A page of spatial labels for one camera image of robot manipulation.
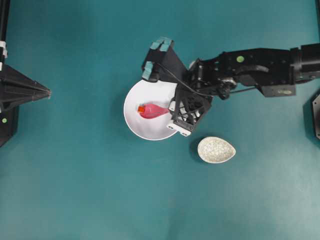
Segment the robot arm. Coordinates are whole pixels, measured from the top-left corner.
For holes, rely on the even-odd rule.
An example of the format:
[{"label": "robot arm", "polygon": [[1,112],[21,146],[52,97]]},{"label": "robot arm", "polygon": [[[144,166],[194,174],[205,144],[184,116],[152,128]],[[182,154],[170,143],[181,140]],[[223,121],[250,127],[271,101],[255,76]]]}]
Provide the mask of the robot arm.
[{"label": "robot arm", "polygon": [[[225,100],[251,89],[265,97],[296,95],[296,84],[320,77],[320,44],[223,52],[213,59],[197,59],[187,69],[174,52],[173,41],[162,37],[152,44],[142,70],[142,79],[148,82],[178,84],[169,106],[168,127],[188,136],[210,109],[214,96]],[[236,91],[238,84],[248,88]]]}]

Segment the black cable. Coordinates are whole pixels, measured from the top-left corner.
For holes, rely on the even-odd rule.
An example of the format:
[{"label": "black cable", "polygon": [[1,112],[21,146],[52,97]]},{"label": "black cable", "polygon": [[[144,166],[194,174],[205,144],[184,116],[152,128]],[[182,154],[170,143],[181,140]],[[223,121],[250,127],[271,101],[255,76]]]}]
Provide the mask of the black cable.
[{"label": "black cable", "polygon": [[[187,89],[189,89],[191,92],[201,95],[201,96],[205,96],[205,97],[211,97],[213,98],[214,96],[218,96],[218,94],[205,94],[205,93],[201,93],[201,92],[197,92],[196,90],[194,90],[192,87],[190,87],[188,84],[186,84],[185,82],[183,82],[182,80],[180,80],[173,72],[171,72],[168,68],[166,68],[165,66],[163,66],[162,64],[155,62],[155,64],[159,65],[159,67],[161,67],[162,69],[164,69],[166,72],[168,72],[174,79],[176,79],[179,83],[181,83],[183,86],[185,86]],[[250,87],[250,88],[246,88],[243,90],[238,90],[238,91],[231,91],[228,94],[236,94],[236,93],[242,93],[242,92],[246,92],[249,90],[253,90],[256,89],[256,87]]]},{"label": "black cable", "polygon": [[249,88],[242,89],[242,90],[231,91],[231,92],[229,92],[229,94],[242,93],[242,92],[246,92],[246,91],[253,90],[253,89],[257,89],[257,88],[255,86],[254,87],[249,87]]}]

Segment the teal background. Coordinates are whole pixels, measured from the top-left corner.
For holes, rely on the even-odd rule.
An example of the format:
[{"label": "teal background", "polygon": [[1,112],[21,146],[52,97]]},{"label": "teal background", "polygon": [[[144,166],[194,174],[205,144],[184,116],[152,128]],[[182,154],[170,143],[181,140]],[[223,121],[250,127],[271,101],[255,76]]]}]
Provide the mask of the teal background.
[{"label": "teal background", "polygon": [[[2,240],[320,239],[310,98],[214,99],[192,136],[135,136],[124,98],[152,41],[188,65],[222,51],[319,42],[314,0],[12,0],[7,63],[53,94],[20,108],[0,149]],[[206,164],[206,136],[236,156]]]}]

